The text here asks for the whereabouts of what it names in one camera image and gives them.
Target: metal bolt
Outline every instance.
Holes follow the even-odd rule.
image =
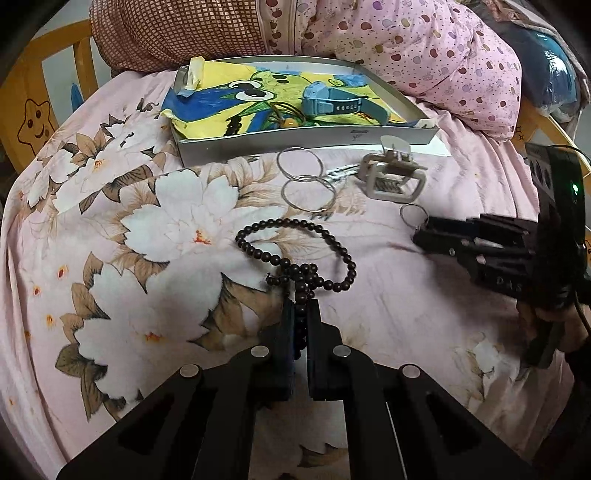
[[[336,356],[340,356],[342,358],[347,357],[351,354],[351,348],[346,345],[337,345],[333,348],[333,353]]]
[[[269,349],[265,345],[257,345],[251,348],[251,355],[257,358],[265,358],[269,355]]]
[[[404,365],[402,374],[407,378],[417,378],[421,374],[421,370],[416,365]]]
[[[180,370],[181,377],[191,378],[199,373],[199,367],[195,364],[183,365]]]

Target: apple pattern fabric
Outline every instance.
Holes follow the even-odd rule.
[[[359,63],[474,130],[513,136],[521,65],[470,9],[446,0],[292,3],[261,0],[268,53]]]

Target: brown checkered pillow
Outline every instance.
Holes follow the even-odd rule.
[[[159,72],[192,57],[265,54],[257,0],[93,0],[92,34],[114,71]]]

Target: silver tray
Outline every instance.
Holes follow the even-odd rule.
[[[343,60],[322,59],[287,55],[263,55],[223,59],[228,63],[248,64],[274,71],[327,73],[334,75],[362,74],[368,86],[406,121],[424,119],[427,116],[412,102],[375,73],[356,63]],[[188,67],[181,67],[174,79],[174,90],[179,91],[187,76]],[[319,148],[347,145],[380,144],[383,135],[394,135],[410,144],[427,145],[438,128],[412,128],[382,125],[329,125],[322,127],[298,127],[250,132],[231,137],[183,138],[174,128],[173,137],[185,167],[228,161],[243,155],[277,152],[287,147]]]

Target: blue smartwatch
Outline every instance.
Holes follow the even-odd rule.
[[[304,89],[301,107],[305,116],[362,112],[380,125],[387,125],[390,117],[385,108],[373,103],[366,96],[328,87],[322,82],[314,82]]]

